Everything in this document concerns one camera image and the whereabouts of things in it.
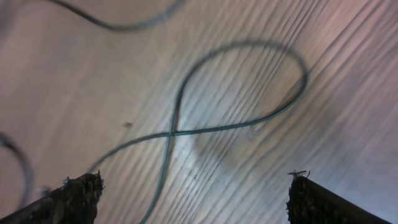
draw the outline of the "cable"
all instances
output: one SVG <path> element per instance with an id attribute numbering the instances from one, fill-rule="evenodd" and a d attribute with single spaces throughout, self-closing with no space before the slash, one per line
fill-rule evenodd
<path id="1" fill-rule="evenodd" d="M 18 159 L 24 175 L 24 193 L 19 202 L 18 209 L 25 206 L 29 200 L 30 193 L 33 189 L 33 169 L 30 166 L 25 154 L 14 144 L 14 142 L 3 133 L 0 133 L 0 147 L 9 149 Z"/>
<path id="2" fill-rule="evenodd" d="M 101 21 L 86 12 L 82 11 L 78 7 L 69 4 L 64 1 L 60 0 L 48 0 L 50 2 L 53 2 L 55 4 L 58 4 L 59 6 L 62 6 L 64 8 L 67 8 L 74 12 L 75 14 L 78 14 L 79 16 L 83 17 L 84 19 L 96 24 L 97 26 L 100 26 L 105 29 L 113 30 L 113 31 L 141 31 L 148 29 L 152 26 L 154 26 L 157 23 L 160 23 L 164 21 L 166 18 L 171 17 L 174 15 L 178 9 L 183 5 L 185 0 L 175 0 L 166 10 L 162 11 L 158 15 L 155 15 L 153 17 L 150 17 L 142 22 L 137 22 L 134 24 L 110 24 L 108 22 Z"/>
<path id="3" fill-rule="evenodd" d="M 213 59 L 214 57 L 216 57 L 219 54 L 222 54 L 229 50 L 232 50 L 235 48 L 240 48 L 240 47 L 264 47 L 264 48 L 267 47 L 267 48 L 276 49 L 278 51 L 281 51 L 281 52 L 291 56 L 298 63 L 298 65 L 302 71 L 300 89 L 296 92 L 296 94 L 294 96 L 290 97 L 281 106 L 279 106 L 278 108 L 274 109 L 269 114 L 267 114 L 261 118 L 254 119 L 252 121 L 238 123 L 238 124 L 229 124 L 229 125 L 225 125 L 225 126 L 218 126 L 218 127 L 214 127 L 214 128 L 202 128 L 202 129 L 193 129 L 193 130 L 188 130 L 188 131 L 178 131 L 177 130 L 178 114 L 180 111 L 183 92 L 184 92 L 184 89 L 185 89 L 188 81 L 191 79 L 192 76 L 194 76 L 194 74 L 196 74 L 196 72 L 201 68 L 202 65 L 207 63 L 207 61 Z M 255 125 L 255 124 L 258 124 L 261 122 L 268 121 L 268 120 L 280 115 L 285 110 L 289 109 L 303 94 L 305 87 L 307 86 L 307 82 L 308 82 L 308 68 L 307 68 L 303 58 L 294 49 L 292 49 L 280 42 L 273 41 L 273 40 L 241 40 L 241 41 L 234 41 L 229 44 L 223 45 L 215 50 L 210 51 L 204 57 L 199 59 L 193 65 L 193 67 L 190 69 L 190 71 L 187 73 L 187 75 L 183 79 L 183 82 L 180 85 L 180 88 L 178 89 L 178 93 L 177 93 L 177 96 L 175 99 L 175 105 L 174 105 L 174 109 L 172 111 L 172 118 L 171 118 L 171 125 L 170 125 L 169 132 L 150 134 L 148 136 L 144 136 L 144 137 L 137 138 L 137 139 L 128 141 L 126 143 L 123 143 L 123 144 L 115 147 L 114 149 L 110 150 L 105 155 L 101 156 L 91 166 L 91 168 L 88 170 L 88 172 L 93 172 L 107 158 L 115 155 L 115 153 L 119 152 L 120 150 L 126 149 L 127 147 L 129 147 L 133 144 L 137 144 L 139 142 L 154 139 L 154 138 L 167 138 L 164 160 L 162 163 L 162 167 L 160 168 L 160 177 L 159 177 L 159 182 L 158 182 L 156 190 L 155 190 L 155 195 L 150 203 L 148 210 L 146 211 L 146 214 L 144 215 L 144 218 L 140 222 L 141 224 L 144 224 L 146 221 L 148 221 L 148 218 L 150 217 L 151 213 L 153 212 L 153 210 L 156 206 L 157 201 L 159 200 L 160 193 L 162 192 L 163 184 L 165 181 L 165 176 L 166 176 L 167 168 L 168 168 L 168 164 L 169 164 L 170 152 L 172 150 L 172 143 L 173 143 L 174 136 L 209 133 L 209 132 L 214 132 L 214 131 L 224 131 L 224 130 L 229 130 L 229 129 L 252 126 L 252 125 Z"/>

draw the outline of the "wooden surface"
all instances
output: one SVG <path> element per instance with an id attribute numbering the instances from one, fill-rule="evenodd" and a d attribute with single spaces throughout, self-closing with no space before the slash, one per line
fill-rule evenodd
<path id="1" fill-rule="evenodd" d="M 137 21 L 171 0 L 69 0 L 113 22 Z M 25 150 L 41 186 L 78 177 L 127 139 L 166 131 L 192 63 L 230 40 L 275 39 L 310 67 L 299 102 L 251 128 L 176 138 L 149 223 L 287 223 L 293 170 L 398 223 L 398 2 L 188 1 L 140 33 L 112 33 L 45 1 L 0 2 L 0 130 Z M 268 49 L 221 55 L 188 84 L 180 129 L 265 114 L 288 97 L 296 64 Z M 125 122 L 133 127 L 125 128 Z M 101 166 L 96 223 L 137 223 L 165 147 L 155 139 Z M 0 216 L 22 191 L 0 151 Z"/>

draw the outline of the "thin wire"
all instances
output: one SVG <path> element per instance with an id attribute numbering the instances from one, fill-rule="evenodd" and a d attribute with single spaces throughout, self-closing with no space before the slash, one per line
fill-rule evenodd
<path id="1" fill-rule="evenodd" d="M 11 138 L 3 133 L 0 133 L 0 147 L 5 147 L 6 149 L 10 150 L 17 157 L 22 168 L 22 173 L 24 175 L 24 193 L 18 205 L 18 208 L 22 208 L 27 204 L 33 189 L 32 166 L 30 166 L 29 160 L 23 151 L 19 149 L 19 147 L 11 140 Z"/>
<path id="2" fill-rule="evenodd" d="M 213 128 L 202 128 L 202 129 L 193 129 L 193 130 L 187 130 L 187 131 L 178 131 L 177 130 L 177 125 L 178 125 L 178 115 L 180 112 L 180 107 L 181 107 L 181 102 L 182 102 L 182 97 L 184 93 L 184 89 L 188 83 L 188 81 L 194 76 L 194 74 L 197 73 L 197 71 L 201 68 L 202 65 L 207 63 L 207 61 L 213 59 L 219 54 L 223 54 L 229 50 L 239 48 L 239 47 L 267 47 L 271 49 L 276 49 L 278 51 L 281 51 L 288 56 L 291 56 L 297 63 L 298 66 L 300 67 L 302 71 L 302 76 L 301 76 L 301 86 L 299 90 L 296 92 L 296 94 L 292 97 L 290 97 L 287 101 L 285 101 L 281 106 L 277 107 L 273 111 L 271 111 L 269 114 L 258 118 L 254 119 L 252 121 L 245 121 L 242 123 L 238 124 L 229 124 L 225 126 L 218 126 L 218 127 L 213 127 Z M 159 177 L 159 182 L 157 184 L 156 190 L 155 190 L 155 195 L 149 205 L 148 210 L 146 211 L 146 214 L 144 215 L 144 218 L 141 220 L 141 224 L 144 224 L 146 221 L 148 221 L 151 213 L 153 212 L 156 203 L 159 200 L 160 194 L 163 189 L 163 185 L 165 182 L 165 176 L 167 173 L 168 165 L 169 165 L 169 159 L 170 159 L 170 153 L 172 150 L 173 146 L 173 137 L 174 136 L 183 136 L 183 135 L 192 135 L 192 134 L 200 134 L 200 133 L 210 133 L 214 131 L 224 131 L 224 130 L 229 130 L 229 129 L 236 129 L 236 128 L 242 128 L 246 126 L 252 126 L 261 122 L 268 121 L 272 118 L 275 118 L 276 116 L 280 115 L 287 109 L 289 109 L 299 98 L 302 96 L 305 87 L 307 86 L 308 82 L 308 68 L 303 60 L 303 58 L 293 49 L 290 48 L 280 42 L 274 41 L 274 40 L 240 40 L 240 41 L 234 41 L 229 44 L 223 45 L 215 50 L 212 50 L 211 52 L 207 53 L 204 57 L 199 59 L 193 67 L 190 69 L 188 74 L 185 76 L 183 79 L 182 84 L 180 85 L 180 88 L 178 89 L 177 97 L 175 99 L 175 105 L 174 109 L 172 112 L 172 118 L 171 118 L 171 123 L 170 123 L 170 131 L 167 133 L 157 133 L 157 134 L 150 134 L 148 136 L 144 136 L 141 138 L 133 139 L 131 141 L 128 141 L 126 143 L 123 143 L 114 149 L 110 150 L 108 153 L 105 155 L 101 156 L 88 170 L 88 172 L 94 172 L 102 162 L 104 162 L 106 159 L 109 157 L 115 155 L 115 153 L 126 149 L 129 146 L 132 146 L 133 144 L 140 143 L 142 141 L 147 141 L 150 139 L 154 138 L 167 138 L 167 144 L 166 144 L 166 150 L 164 154 L 164 160 L 162 163 L 162 167 L 160 168 L 160 177 Z"/>
<path id="3" fill-rule="evenodd" d="M 78 7 L 76 7 L 72 4 L 69 4 L 67 2 L 60 1 L 60 0 L 48 0 L 48 1 L 58 4 L 59 6 L 62 6 L 66 9 L 71 10 L 75 14 L 78 14 L 82 18 L 96 24 L 97 26 L 100 26 L 105 29 L 113 30 L 113 31 L 141 31 L 141 30 L 148 29 L 148 28 L 166 20 L 166 18 L 169 18 L 172 15 L 174 15 L 185 2 L 185 0 L 175 0 L 167 9 L 165 9 L 161 13 L 159 13 L 153 17 L 150 17 L 144 21 L 141 21 L 141 22 L 137 22 L 137 23 L 133 23 L 133 24 L 111 24 L 108 22 L 101 21 L 101 20 L 95 18 L 94 16 L 89 15 L 87 12 L 82 11 Z"/>

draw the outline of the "black cable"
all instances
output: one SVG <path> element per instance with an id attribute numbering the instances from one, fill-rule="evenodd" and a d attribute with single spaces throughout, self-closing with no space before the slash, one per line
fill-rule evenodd
<path id="1" fill-rule="evenodd" d="M 6 149 L 9 149 L 17 157 L 19 164 L 22 168 L 25 184 L 24 193 L 18 205 L 18 209 L 20 209 L 27 204 L 30 193 L 33 189 L 33 169 L 30 166 L 30 163 L 22 150 L 17 147 L 17 145 L 11 140 L 11 138 L 3 133 L 0 133 L 0 147 L 5 147 Z"/>
<path id="2" fill-rule="evenodd" d="M 156 16 L 150 17 L 142 22 L 137 22 L 134 24 L 110 24 L 108 22 L 101 21 L 86 12 L 82 11 L 78 7 L 69 4 L 64 1 L 60 0 L 48 0 L 50 2 L 53 2 L 55 4 L 58 4 L 59 6 L 65 7 L 72 12 L 78 14 L 79 16 L 85 18 L 86 20 L 96 24 L 97 26 L 100 26 L 105 29 L 113 30 L 113 31 L 140 31 L 144 29 L 148 29 L 152 27 L 153 25 L 160 23 L 164 21 L 166 18 L 174 15 L 178 9 L 182 6 L 182 4 L 185 2 L 185 0 L 175 0 L 167 9 L 162 11 Z"/>
<path id="3" fill-rule="evenodd" d="M 196 72 L 201 68 L 201 66 L 204 65 L 205 63 L 207 63 L 207 61 L 213 59 L 214 57 L 216 57 L 219 54 L 225 53 L 229 50 L 232 50 L 232 49 L 235 49 L 238 47 L 264 47 L 264 48 L 267 47 L 267 48 L 276 49 L 278 51 L 281 51 L 281 52 L 291 56 L 298 63 L 298 65 L 302 71 L 300 89 L 296 92 L 296 94 L 294 96 L 290 97 L 281 106 L 279 106 L 278 108 L 274 109 L 269 114 L 267 114 L 261 118 L 254 119 L 252 121 L 238 123 L 238 124 L 229 124 L 229 125 L 225 125 L 225 126 L 218 126 L 218 127 L 214 127 L 214 128 L 202 128 L 202 129 L 193 129 L 193 130 L 188 130 L 188 131 L 178 131 L 177 130 L 178 114 L 180 111 L 183 92 L 184 92 L 184 89 L 185 89 L 189 79 L 191 79 L 191 77 L 194 76 L 194 74 L 196 74 Z M 165 150 L 165 154 L 164 154 L 164 160 L 163 160 L 162 167 L 160 169 L 159 183 L 155 190 L 155 195 L 152 199 L 152 202 L 150 203 L 150 206 L 149 206 L 146 214 L 144 215 L 144 218 L 140 222 L 141 224 L 143 224 L 148 220 L 151 213 L 153 212 L 155 205 L 156 205 L 157 201 L 159 200 L 160 193 L 162 192 L 163 184 L 165 181 L 165 175 L 167 173 L 167 168 L 168 168 L 168 164 L 169 164 L 170 152 L 172 150 L 172 141 L 173 141 L 174 136 L 209 133 L 209 132 L 213 132 L 213 131 L 224 131 L 224 130 L 228 130 L 228 129 L 252 126 L 252 125 L 255 125 L 255 124 L 258 124 L 261 122 L 268 121 L 268 120 L 280 115 L 285 110 L 289 109 L 299 99 L 299 97 L 303 94 L 305 87 L 307 86 L 307 82 L 308 82 L 308 68 L 307 68 L 303 58 L 294 49 L 292 49 L 280 42 L 273 41 L 273 40 L 242 40 L 242 41 L 234 41 L 229 44 L 223 45 L 215 50 L 212 50 L 211 52 L 207 53 L 204 57 L 199 59 L 193 65 L 193 67 L 190 69 L 190 71 L 188 72 L 186 77 L 183 79 L 183 82 L 180 85 L 180 88 L 178 89 L 177 97 L 175 99 L 175 106 L 174 106 L 174 109 L 172 112 L 172 119 L 171 119 L 169 132 L 150 134 L 148 136 L 144 136 L 144 137 L 137 138 L 137 139 L 128 141 L 126 143 L 123 143 L 123 144 L 115 147 L 114 149 L 110 150 L 105 155 L 101 156 L 91 166 L 91 168 L 89 169 L 88 172 L 93 172 L 107 158 L 113 156 L 115 153 L 117 153 L 120 150 L 125 149 L 133 144 L 137 144 L 139 142 L 154 139 L 154 138 L 167 138 L 167 145 L 166 145 L 166 150 Z"/>

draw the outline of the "wood grain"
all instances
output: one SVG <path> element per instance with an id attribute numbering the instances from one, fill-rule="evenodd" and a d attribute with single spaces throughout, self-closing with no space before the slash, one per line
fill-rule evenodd
<path id="1" fill-rule="evenodd" d="M 115 145 L 166 131 L 174 96 L 195 60 L 231 40 L 274 39 L 310 68 L 303 97 L 250 128 L 177 137 L 149 223 L 287 223 L 292 170 L 398 223 L 398 3 L 187 1 L 139 33 L 113 33 L 45 1 L 0 4 L 0 130 L 29 156 L 35 194 L 78 177 Z M 70 2 L 111 22 L 137 21 L 169 0 Z M 238 49 L 188 84 L 179 129 L 266 114 L 297 89 L 286 55 Z M 130 128 L 125 122 L 133 123 Z M 96 223 L 137 223 L 159 174 L 164 139 L 101 166 Z M 0 151 L 0 215 L 22 191 L 16 161 Z"/>

